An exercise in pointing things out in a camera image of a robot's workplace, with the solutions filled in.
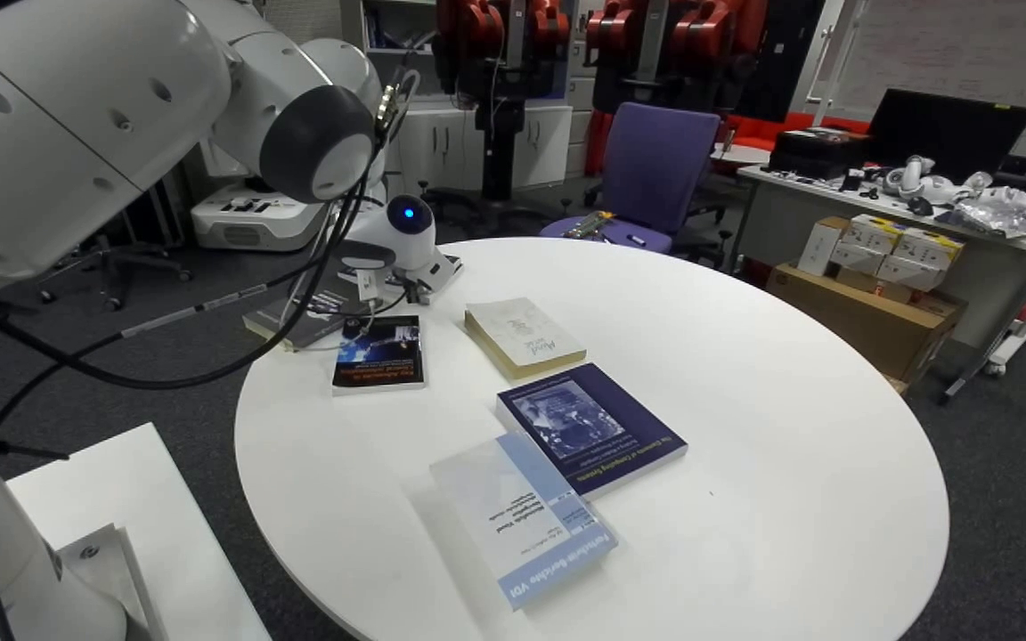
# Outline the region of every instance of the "book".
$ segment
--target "book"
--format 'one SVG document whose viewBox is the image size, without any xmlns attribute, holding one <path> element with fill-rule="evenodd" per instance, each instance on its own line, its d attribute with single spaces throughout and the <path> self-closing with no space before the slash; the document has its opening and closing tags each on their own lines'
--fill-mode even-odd
<svg viewBox="0 0 1026 641">
<path fill-rule="evenodd" d="M 418 316 L 375 316 L 371 325 L 348 325 L 342 328 L 331 385 L 368 389 L 423 380 L 418 342 Z"/>
<path fill-rule="evenodd" d="M 356 310 L 353 302 L 356 302 L 353 284 L 316 288 L 309 297 L 299 325 L 285 335 L 285 347 L 291 353 L 299 353 L 299 350 L 309 350 L 312 342 L 335 335 L 342 328 L 345 310 Z M 296 310 L 296 300 L 283 297 L 259 310 L 241 314 L 241 328 L 267 342 L 277 328 L 285 328 L 285 316 L 291 310 Z"/>
<path fill-rule="evenodd" d="M 462 325 L 507 380 L 537 378 L 584 359 L 584 350 L 532 300 L 473 302 L 468 307 Z"/>
<path fill-rule="evenodd" d="M 615 550 L 615 535 L 527 434 L 455 453 L 432 473 L 512 608 L 557 596 Z"/>
<path fill-rule="evenodd" d="M 600 493 L 689 441 L 596 363 L 499 392 L 507 424 L 532 434 L 582 493 Z"/>
</svg>

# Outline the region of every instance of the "wall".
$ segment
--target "wall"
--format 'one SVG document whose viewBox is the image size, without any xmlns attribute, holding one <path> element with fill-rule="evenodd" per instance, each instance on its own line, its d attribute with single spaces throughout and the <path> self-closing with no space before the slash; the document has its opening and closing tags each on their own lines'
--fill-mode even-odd
<svg viewBox="0 0 1026 641">
<path fill-rule="evenodd" d="M 834 116 L 871 123 L 890 85 L 1026 103 L 1026 0 L 871 0 Z"/>
</svg>

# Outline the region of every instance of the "purple chair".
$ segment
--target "purple chair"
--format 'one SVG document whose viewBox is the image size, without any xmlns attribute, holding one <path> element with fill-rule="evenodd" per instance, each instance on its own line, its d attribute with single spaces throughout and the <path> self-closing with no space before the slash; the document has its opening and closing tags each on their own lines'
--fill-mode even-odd
<svg viewBox="0 0 1026 641">
<path fill-rule="evenodd" d="M 615 223 L 600 239 L 671 252 L 720 130 L 716 116 L 620 103 L 601 181 L 601 212 Z M 582 223 L 551 223 L 542 234 L 568 239 Z"/>
</svg>

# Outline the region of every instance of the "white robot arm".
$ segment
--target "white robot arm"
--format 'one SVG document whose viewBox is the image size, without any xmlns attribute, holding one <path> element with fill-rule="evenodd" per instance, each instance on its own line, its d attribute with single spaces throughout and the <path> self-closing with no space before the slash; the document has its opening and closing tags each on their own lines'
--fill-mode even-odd
<svg viewBox="0 0 1026 641">
<path fill-rule="evenodd" d="M 0 288 L 206 137 L 304 204 L 342 198 L 371 161 L 379 78 L 345 73 L 353 47 L 296 47 L 236 0 L 0 3 Z"/>
</svg>

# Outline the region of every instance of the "white cabinet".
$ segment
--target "white cabinet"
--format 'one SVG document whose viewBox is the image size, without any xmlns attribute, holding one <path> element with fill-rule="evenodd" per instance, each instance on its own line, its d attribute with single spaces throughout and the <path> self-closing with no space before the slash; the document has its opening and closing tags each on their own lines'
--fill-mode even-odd
<svg viewBox="0 0 1026 641">
<path fill-rule="evenodd" d="M 512 150 L 512 190 L 568 180 L 575 106 L 537 101 L 523 106 L 523 132 Z M 486 137 L 473 110 L 454 101 L 419 101 L 409 106 L 397 143 L 387 148 L 392 193 L 482 190 Z"/>
</svg>

